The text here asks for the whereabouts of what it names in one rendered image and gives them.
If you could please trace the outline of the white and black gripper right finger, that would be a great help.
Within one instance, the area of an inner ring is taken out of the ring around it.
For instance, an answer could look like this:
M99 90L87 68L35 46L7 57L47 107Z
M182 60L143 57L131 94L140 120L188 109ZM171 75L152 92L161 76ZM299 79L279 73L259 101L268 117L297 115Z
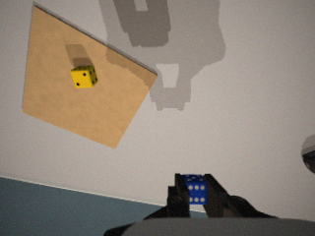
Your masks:
M211 174L205 174L203 177L208 182L208 203L203 205L208 217L276 217L258 211L241 197L230 196Z

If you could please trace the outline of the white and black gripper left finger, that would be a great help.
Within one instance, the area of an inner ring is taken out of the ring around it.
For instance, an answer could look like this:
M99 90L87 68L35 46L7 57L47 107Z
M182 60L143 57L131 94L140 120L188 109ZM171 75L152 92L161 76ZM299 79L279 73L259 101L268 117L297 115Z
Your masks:
M143 220L152 218L191 217L189 213L190 193L183 175L180 173L175 173L174 186L168 186L168 195L166 206L146 216ZM107 230L103 236L122 236L124 231L133 224L134 223L111 228Z

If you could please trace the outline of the blue die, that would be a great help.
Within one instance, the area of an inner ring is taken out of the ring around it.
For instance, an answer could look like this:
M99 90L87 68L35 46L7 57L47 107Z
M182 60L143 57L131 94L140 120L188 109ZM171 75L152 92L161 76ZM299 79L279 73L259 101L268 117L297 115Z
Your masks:
M206 205L208 203L208 182L201 174L183 174L190 191L190 205Z

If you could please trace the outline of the tan square mat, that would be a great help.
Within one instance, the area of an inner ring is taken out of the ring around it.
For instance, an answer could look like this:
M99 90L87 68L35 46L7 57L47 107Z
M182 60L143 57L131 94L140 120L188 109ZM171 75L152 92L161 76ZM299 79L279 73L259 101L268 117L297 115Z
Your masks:
M76 88L70 71L94 66ZM116 149L157 74L33 6L23 113Z

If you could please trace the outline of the yellow die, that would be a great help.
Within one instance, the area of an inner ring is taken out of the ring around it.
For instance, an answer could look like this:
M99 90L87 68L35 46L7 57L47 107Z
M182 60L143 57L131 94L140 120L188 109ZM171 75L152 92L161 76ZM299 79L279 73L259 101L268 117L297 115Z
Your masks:
M78 66L70 73L77 89L92 88L98 82L95 66Z

